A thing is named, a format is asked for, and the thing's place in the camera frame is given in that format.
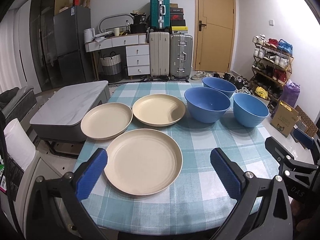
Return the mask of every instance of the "bowl rim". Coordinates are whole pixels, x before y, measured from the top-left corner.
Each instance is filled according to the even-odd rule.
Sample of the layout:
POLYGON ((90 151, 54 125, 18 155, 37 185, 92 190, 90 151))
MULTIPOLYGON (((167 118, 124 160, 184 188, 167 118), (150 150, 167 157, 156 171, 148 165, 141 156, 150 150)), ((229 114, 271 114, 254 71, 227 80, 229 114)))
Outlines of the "bowl rim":
MULTIPOLYGON (((234 97, 237 96, 238 94, 245 94, 245 95, 248 95, 248 96, 253 97, 255 100, 259 100, 258 98, 254 97, 253 95, 249 95, 249 94, 247 94, 247 93, 236 93, 236 94, 233 95, 233 103, 234 103, 234 104, 237 104, 239 107, 241 107, 241 106, 236 102, 236 100, 235 100, 235 98, 234 98, 234 97)), ((241 109, 244 110, 244 111, 246 111, 246 112, 249 113, 249 114, 252 114, 252 115, 256 116, 256 117, 266 118, 266 117, 269 116, 270 112, 269 112, 268 107, 267 107, 263 102, 261 102, 261 103, 266 107, 266 109, 267 109, 267 111, 268 111, 268 114, 267 114, 266 116, 260 116, 260 115, 256 115, 256 114, 250 113, 249 111, 245 110, 243 107, 241 107, 241 109)))
POLYGON ((224 93, 220 92, 219 90, 216 90, 214 88, 207 88, 207 87, 191 87, 191 88, 188 88, 185 92, 184 92, 184 98, 187 100, 187 102, 189 102, 190 104, 192 104, 193 106, 199 108, 199 109, 203 109, 203 110, 206 110, 206 111, 210 111, 210 112, 225 112, 227 111, 230 107, 231 107, 231 101, 230 101, 230 98, 228 96, 226 96, 224 93), (199 106, 196 106, 195 104, 191 103, 187 98, 186 98, 186 92, 190 89, 211 89, 211 90, 214 90, 215 92, 218 92, 218 93, 221 93, 222 95, 224 95, 228 100, 229 100, 229 107, 226 108, 225 110, 210 110, 210 109, 206 109, 206 108, 200 108, 199 106))
MULTIPOLYGON (((206 84, 206 83, 204 83, 204 79, 208 79, 208 78, 215 78, 215 79, 221 79, 221 80, 223 80, 223 82, 228 82, 228 83, 230 83, 229 81, 227 81, 227 80, 224 80, 224 79, 222 79, 222 78, 216 78, 216 77, 204 77, 203 79, 202 79, 202 83, 203 84, 206 84)), ((234 87, 234 90, 233 91, 226 91, 226 90, 222 90, 222 89, 218 89, 218 88, 213 88, 213 89, 215 89, 215 90, 218 90, 218 91, 223 91, 223 92, 226 92, 226 93, 234 93, 236 90, 237 90, 237 88, 236 88, 236 86, 234 85, 234 84, 232 84, 232 83, 230 83, 230 85, 233 85, 233 87, 234 87)))

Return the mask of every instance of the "round plate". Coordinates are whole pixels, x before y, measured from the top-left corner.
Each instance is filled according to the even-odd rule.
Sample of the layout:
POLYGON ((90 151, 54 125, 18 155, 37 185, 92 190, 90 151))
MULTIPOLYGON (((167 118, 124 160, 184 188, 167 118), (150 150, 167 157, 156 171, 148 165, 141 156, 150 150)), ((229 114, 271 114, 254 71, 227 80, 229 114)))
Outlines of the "round plate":
POLYGON ((132 110, 121 103, 106 103, 91 109, 81 121, 82 132, 95 140, 123 133, 132 121, 132 110))
POLYGON ((178 122, 184 116, 186 106, 174 96, 155 94, 138 99, 132 111, 140 122, 159 127, 178 122))
POLYGON ((126 132, 111 142, 107 153, 107 178, 131 195, 151 195, 167 188, 182 168, 180 147, 157 130, 126 132))

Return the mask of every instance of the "light blue bowl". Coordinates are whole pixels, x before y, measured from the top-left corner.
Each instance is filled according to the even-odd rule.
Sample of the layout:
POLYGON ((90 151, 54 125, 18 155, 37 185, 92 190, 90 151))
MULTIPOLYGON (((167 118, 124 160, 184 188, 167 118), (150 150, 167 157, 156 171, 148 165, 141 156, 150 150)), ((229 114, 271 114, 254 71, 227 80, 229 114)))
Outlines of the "light blue bowl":
POLYGON ((224 93, 228 98, 231 98, 233 93, 236 91, 234 84, 222 78, 205 77, 202 79, 202 82, 204 87, 216 89, 224 93))
POLYGON ((258 98, 236 93, 233 96, 233 114, 243 126, 255 127, 269 115, 269 110, 258 98))
POLYGON ((191 116, 204 123, 216 122, 231 106, 225 94, 207 87, 189 88, 184 97, 191 116))

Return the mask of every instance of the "refrigerator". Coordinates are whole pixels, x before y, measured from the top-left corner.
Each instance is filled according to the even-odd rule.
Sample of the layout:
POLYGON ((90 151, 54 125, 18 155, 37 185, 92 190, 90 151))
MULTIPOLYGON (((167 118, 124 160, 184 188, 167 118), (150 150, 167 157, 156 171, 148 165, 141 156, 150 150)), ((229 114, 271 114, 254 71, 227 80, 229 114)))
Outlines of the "refrigerator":
POLYGON ((73 6, 55 15, 53 21, 63 84, 92 82, 92 62, 84 47, 84 30, 91 28, 90 9, 73 6))

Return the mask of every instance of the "plate rim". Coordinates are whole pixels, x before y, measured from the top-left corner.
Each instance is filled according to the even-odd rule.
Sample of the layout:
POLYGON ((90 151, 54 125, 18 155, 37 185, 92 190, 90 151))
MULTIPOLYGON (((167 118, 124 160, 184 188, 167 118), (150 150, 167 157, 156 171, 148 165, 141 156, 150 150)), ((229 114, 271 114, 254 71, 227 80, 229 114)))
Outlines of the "plate rim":
POLYGON ((96 106, 96 107, 92 108, 90 111, 88 111, 88 112, 84 115, 84 117, 82 118, 82 120, 81 120, 80 128, 81 128, 81 131, 84 133, 84 135, 87 136, 87 137, 89 137, 89 138, 91 138, 91 139, 94 139, 94 140, 108 140, 108 139, 114 138, 114 137, 122 134, 125 130, 127 130, 128 126, 129 126, 130 123, 132 122, 132 119, 133 119, 133 112, 132 112, 132 109, 131 109, 129 106, 127 106, 126 104, 123 104, 123 103, 109 102, 109 103, 105 103, 105 104, 101 104, 101 105, 99 105, 99 106, 96 106), (128 124, 126 125, 126 127, 125 127, 123 130, 121 130, 120 132, 118 132, 118 133, 116 133, 116 134, 114 134, 114 135, 111 135, 111 136, 108 136, 108 137, 104 137, 104 138, 94 138, 94 137, 89 136, 89 135, 86 134, 86 133, 84 132, 84 130, 83 130, 83 123, 82 123, 83 119, 85 118, 85 116, 86 116, 87 114, 89 115, 91 111, 93 112, 94 109, 96 110, 96 108, 98 108, 98 107, 102 108, 102 106, 105 106, 105 105, 107 105, 107 104, 119 104, 119 105, 124 105, 124 106, 126 106, 128 109, 130 109, 130 112, 131 112, 130 121, 128 122, 128 124))
POLYGON ((130 130, 130 131, 128 131, 128 132, 125 132, 125 133, 119 135, 117 138, 115 138, 115 139, 108 145, 108 147, 107 147, 107 149, 106 149, 107 154, 108 154, 108 148, 109 148, 109 146, 110 146, 115 140, 117 140, 117 139, 120 138, 121 136, 124 136, 124 135, 127 134, 127 133, 137 132, 138 130, 151 130, 152 132, 155 131, 155 132, 163 133, 164 135, 166 135, 167 137, 169 137, 171 140, 173 140, 174 143, 178 146, 178 148, 179 148, 179 150, 180 150, 179 153, 180 153, 180 155, 181 155, 181 167, 180 167, 180 169, 179 169, 179 172, 178 172, 177 176, 174 178, 174 180, 173 180, 169 185, 165 186, 164 188, 162 188, 162 189, 160 189, 160 190, 158 190, 158 191, 156 191, 156 192, 152 192, 152 193, 148 193, 148 194, 133 194, 132 192, 127 192, 127 191, 124 191, 123 189, 119 189, 119 188, 118 188, 117 186, 115 186, 115 184, 113 184, 112 181, 108 178, 108 175, 107 175, 107 172, 106 172, 106 168, 107 168, 109 162, 107 163, 107 165, 106 165, 105 168, 103 169, 103 172, 104 172, 105 176, 107 177, 107 179, 110 181, 110 183, 111 183, 115 188, 117 188, 118 190, 120 190, 120 191, 122 191, 122 192, 124 192, 124 193, 127 193, 127 194, 129 194, 129 195, 133 195, 133 196, 149 196, 149 195, 153 195, 153 194, 156 194, 156 193, 159 193, 159 192, 165 190, 166 188, 170 187, 170 185, 171 185, 172 183, 174 183, 174 182, 176 181, 176 179, 179 177, 179 175, 180 175, 180 173, 181 173, 181 170, 182 170, 182 166, 183 166, 183 155, 182 155, 182 150, 181 150, 179 144, 178 144, 171 136, 169 136, 169 135, 167 135, 166 133, 161 132, 161 131, 159 131, 159 130, 150 129, 150 128, 134 129, 134 130, 130 130))
POLYGON ((179 121, 184 117, 184 115, 186 114, 186 105, 185 105, 185 103, 184 103, 181 99, 179 99, 179 98, 177 98, 177 97, 175 97, 175 96, 172 96, 172 95, 168 95, 168 94, 151 94, 151 95, 143 96, 143 97, 139 98, 137 101, 135 101, 135 103, 134 103, 133 106, 132 106, 132 113, 133 113, 133 115, 135 116, 135 118, 137 118, 140 122, 142 122, 142 123, 144 123, 144 124, 146 124, 146 125, 153 126, 153 127, 165 127, 165 126, 169 126, 169 125, 172 125, 172 124, 175 124, 175 123, 179 122, 179 121), (165 123, 165 124, 153 124, 153 123, 148 123, 148 122, 146 122, 146 121, 143 121, 143 120, 139 119, 139 118, 134 114, 134 111, 133 111, 134 105, 135 105, 139 100, 141 100, 142 98, 149 97, 149 96, 155 96, 155 95, 165 95, 165 96, 172 97, 172 98, 175 98, 175 99, 181 101, 182 104, 184 105, 183 115, 182 115, 179 119, 177 119, 177 120, 175 120, 175 121, 173 121, 173 122, 170 122, 170 123, 165 123))

